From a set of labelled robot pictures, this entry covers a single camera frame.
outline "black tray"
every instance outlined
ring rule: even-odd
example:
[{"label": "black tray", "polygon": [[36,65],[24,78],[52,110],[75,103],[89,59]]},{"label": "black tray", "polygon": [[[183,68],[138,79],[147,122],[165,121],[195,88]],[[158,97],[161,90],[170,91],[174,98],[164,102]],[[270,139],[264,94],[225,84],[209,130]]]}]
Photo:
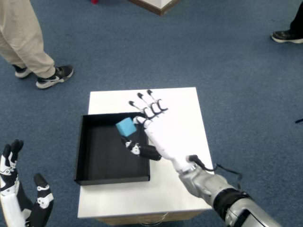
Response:
[{"label": "black tray", "polygon": [[[85,115],[82,117],[74,180],[80,185],[150,180],[149,160],[132,154],[121,142],[116,123],[138,113]],[[129,137],[147,143],[142,127]]]}]

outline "white sole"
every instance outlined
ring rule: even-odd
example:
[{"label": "white sole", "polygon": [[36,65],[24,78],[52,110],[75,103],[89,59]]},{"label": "white sole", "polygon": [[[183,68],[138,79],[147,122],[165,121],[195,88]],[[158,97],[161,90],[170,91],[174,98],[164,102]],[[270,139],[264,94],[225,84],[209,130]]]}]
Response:
[{"label": "white sole", "polygon": [[54,85],[56,85],[56,84],[58,84],[58,83],[63,83],[63,82],[65,82],[65,81],[67,81],[69,78],[71,78],[71,76],[73,75],[73,73],[74,73],[74,69],[73,69],[73,70],[71,71],[71,73],[70,73],[67,77],[65,77],[65,78],[62,78],[62,79],[57,80],[57,81],[49,81],[49,82],[46,82],[46,83],[44,83],[44,84],[40,84],[40,83],[36,82],[36,86],[37,86],[37,88],[39,88],[39,89],[46,89],[46,88],[52,87],[52,86],[54,86]]},{"label": "white sole", "polygon": [[15,76],[18,77],[19,79],[23,79],[25,77],[27,77],[32,71],[30,69],[26,69],[24,72],[19,73],[19,72],[15,72]]},{"label": "white sole", "polygon": [[283,39],[274,38],[273,36],[271,36],[271,38],[280,44],[287,43],[287,42],[294,43],[294,44],[303,44],[303,39],[283,40]]}]

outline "black sneaker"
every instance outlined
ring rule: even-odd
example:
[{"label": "black sneaker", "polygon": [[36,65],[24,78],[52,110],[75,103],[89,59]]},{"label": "black sneaker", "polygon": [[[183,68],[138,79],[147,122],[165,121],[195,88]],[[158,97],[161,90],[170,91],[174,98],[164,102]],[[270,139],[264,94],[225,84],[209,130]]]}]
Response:
[{"label": "black sneaker", "polygon": [[38,77],[36,86],[40,89],[45,89],[54,86],[57,83],[63,83],[67,81],[73,73],[74,69],[71,65],[58,67],[53,76],[46,79]]},{"label": "black sneaker", "polygon": [[29,70],[29,68],[22,69],[22,68],[18,67],[17,65],[13,65],[13,66],[16,70],[15,76],[20,79],[27,77],[32,72],[31,70]]},{"label": "black sneaker", "polygon": [[285,43],[285,42],[292,42],[294,44],[303,43],[303,35],[295,32],[293,30],[274,32],[271,35],[271,37],[277,43]]}]

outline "blue cube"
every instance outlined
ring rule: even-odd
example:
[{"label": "blue cube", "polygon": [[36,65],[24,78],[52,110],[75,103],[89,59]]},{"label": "blue cube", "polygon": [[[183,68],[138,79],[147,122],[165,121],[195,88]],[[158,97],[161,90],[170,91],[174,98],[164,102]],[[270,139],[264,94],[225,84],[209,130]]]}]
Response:
[{"label": "blue cube", "polygon": [[117,123],[116,127],[118,128],[119,133],[125,137],[128,137],[137,131],[137,129],[134,126],[133,121],[130,117],[125,118],[124,120]]}]

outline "robotic finger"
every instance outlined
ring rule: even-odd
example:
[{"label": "robotic finger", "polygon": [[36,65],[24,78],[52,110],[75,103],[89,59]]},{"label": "robotic finger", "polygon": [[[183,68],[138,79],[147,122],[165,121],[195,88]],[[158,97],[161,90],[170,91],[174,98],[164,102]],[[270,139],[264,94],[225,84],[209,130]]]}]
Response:
[{"label": "robotic finger", "polygon": [[159,109],[162,110],[162,112],[165,112],[168,110],[168,108],[164,104],[163,100],[161,98],[159,98],[154,92],[152,92],[151,90],[147,90],[147,93],[153,98],[153,100],[158,105]]},{"label": "robotic finger", "polygon": [[18,159],[18,153],[23,148],[23,141],[22,140],[15,140],[11,145],[11,158],[9,159],[9,162],[11,166],[16,167],[16,162]]},{"label": "robotic finger", "polygon": [[37,200],[29,217],[29,223],[32,227],[44,227],[53,209],[53,194],[41,174],[34,176],[34,182],[37,186]]},{"label": "robotic finger", "polygon": [[152,110],[152,112],[155,115],[159,115],[162,113],[162,110],[159,108],[155,100],[150,95],[143,95],[141,93],[138,93],[137,95],[148,105],[148,107]]},{"label": "robotic finger", "polygon": [[154,161],[159,161],[161,159],[161,155],[158,153],[158,151],[154,146],[151,145],[141,146],[140,144],[135,143],[126,137],[122,137],[121,141],[125,145],[125,147],[135,155],[138,155],[143,158],[148,158]]},{"label": "robotic finger", "polygon": [[152,123],[152,121],[147,120],[147,119],[144,118],[144,117],[137,116],[137,117],[134,117],[133,123],[134,123],[134,124],[140,124],[140,125],[142,125],[145,129],[147,129],[148,126]]},{"label": "robotic finger", "polygon": [[144,102],[129,101],[129,104],[140,110],[140,112],[142,112],[146,116],[146,118],[150,120],[156,116],[155,113],[153,113],[153,111]]}]

